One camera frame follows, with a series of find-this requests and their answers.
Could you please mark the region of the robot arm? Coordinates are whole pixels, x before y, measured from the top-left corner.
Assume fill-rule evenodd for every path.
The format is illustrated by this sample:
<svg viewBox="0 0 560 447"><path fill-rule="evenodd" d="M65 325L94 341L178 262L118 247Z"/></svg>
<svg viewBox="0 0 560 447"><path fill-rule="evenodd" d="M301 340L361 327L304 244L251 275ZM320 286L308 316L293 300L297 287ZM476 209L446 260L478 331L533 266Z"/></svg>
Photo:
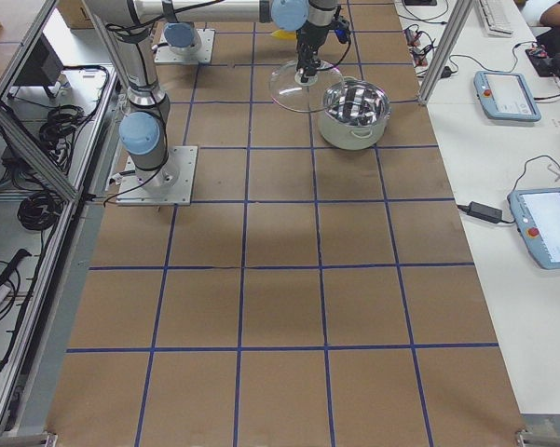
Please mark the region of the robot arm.
<svg viewBox="0 0 560 447"><path fill-rule="evenodd" d="M170 47L181 51L196 51L201 46L197 30L189 22L167 23L163 35Z"/></svg>
<svg viewBox="0 0 560 447"><path fill-rule="evenodd" d="M279 106L297 113L328 109L327 88L341 88L335 64L319 56L329 33L350 46L348 21L336 1L89 1L89 11L116 40L116 51L128 80L130 112L119 136L134 163L139 185L148 191L176 183L180 169L171 159L167 142L170 100L161 88L150 34L159 21L171 48L187 52L199 47L197 21L274 23L296 37L296 58L269 79L269 91Z"/></svg>

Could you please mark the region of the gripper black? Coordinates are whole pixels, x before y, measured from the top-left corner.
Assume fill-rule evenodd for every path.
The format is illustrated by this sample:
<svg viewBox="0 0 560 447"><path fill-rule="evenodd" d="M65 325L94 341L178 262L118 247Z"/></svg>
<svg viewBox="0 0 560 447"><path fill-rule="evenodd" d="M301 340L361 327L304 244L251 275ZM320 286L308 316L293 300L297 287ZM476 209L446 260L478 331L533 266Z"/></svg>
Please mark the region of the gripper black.
<svg viewBox="0 0 560 447"><path fill-rule="evenodd" d="M329 31L329 25L319 26L309 21L296 31L296 80L299 83L307 83L309 78L317 75L321 67L318 50L325 43Z"/></svg>

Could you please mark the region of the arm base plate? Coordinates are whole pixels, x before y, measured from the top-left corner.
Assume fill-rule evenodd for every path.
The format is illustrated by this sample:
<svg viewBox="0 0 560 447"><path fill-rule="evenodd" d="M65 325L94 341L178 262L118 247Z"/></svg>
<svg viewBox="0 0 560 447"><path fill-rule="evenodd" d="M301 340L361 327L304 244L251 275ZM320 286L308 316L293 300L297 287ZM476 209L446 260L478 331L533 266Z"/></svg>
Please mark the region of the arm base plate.
<svg viewBox="0 0 560 447"><path fill-rule="evenodd" d="M168 161L151 179L151 173L136 170L127 156L125 168L134 170L120 181L115 203L121 206L188 206L191 204L198 159L196 146L173 146Z"/></svg>
<svg viewBox="0 0 560 447"><path fill-rule="evenodd" d="M193 42L180 46L184 41L172 33L163 32L155 46L156 65L199 65L210 64L215 37L214 29L194 29Z"/></svg>

